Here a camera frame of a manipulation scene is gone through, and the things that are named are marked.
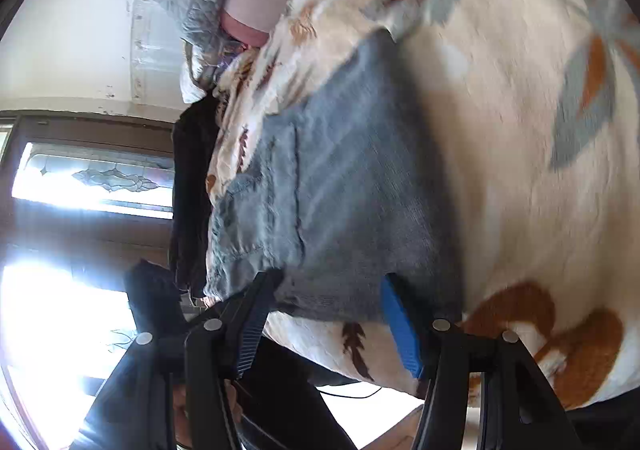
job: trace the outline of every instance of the person's leg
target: person's leg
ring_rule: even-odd
[[[242,438],[259,450],[355,450],[300,358],[262,338],[251,369],[234,384]]]

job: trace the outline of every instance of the cream blanket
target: cream blanket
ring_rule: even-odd
[[[567,408],[639,386],[640,24],[623,0],[291,0],[270,42],[225,74],[212,202],[249,164],[262,117],[379,26],[402,40],[446,162],[465,330],[518,332]],[[266,332],[417,392],[386,326],[273,313]]]

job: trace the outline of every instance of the cord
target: cord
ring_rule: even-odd
[[[382,390],[382,387],[380,386],[378,390],[374,390],[369,396],[343,396],[341,394],[333,394],[332,392],[325,392],[324,390],[318,389],[320,394],[325,394],[327,396],[332,396],[334,398],[348,398],[349,400],[366,400],[367,398],[372,397],[374,394],[379,393],[381,390]]]

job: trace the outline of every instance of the silver screw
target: silver screw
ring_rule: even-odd
[[[518,340],[520,340],[520,337],[516,333],[514,333],[513,331],[505,331],[505,332],[502,333],[502,339],[505,342],[508,342],[510,344],[514,344]]]
[[[151,333],[140,333],[136,336],[136,343],[138,345],[147,345],[153,339],[154,336]]]
[[[222,321],[220,318],[210,318],[204,322],[204,329],[207,331],[217,331],[222,327]]]
[[[436,318],[431,324],[436,331],[445,332],[448,331],[451,327],[451,324],[448,320],[444,318]]]

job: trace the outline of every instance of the white wall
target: white wall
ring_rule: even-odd
[[[30,103],[38,109],[135,113],[133,5],[134,0],[26,0],[0,42],[0,109]],[[168,42],[179,50],[178,33],[171,32]],[[142,103],[184,109],[177,69],[164,80],[154,101]]]

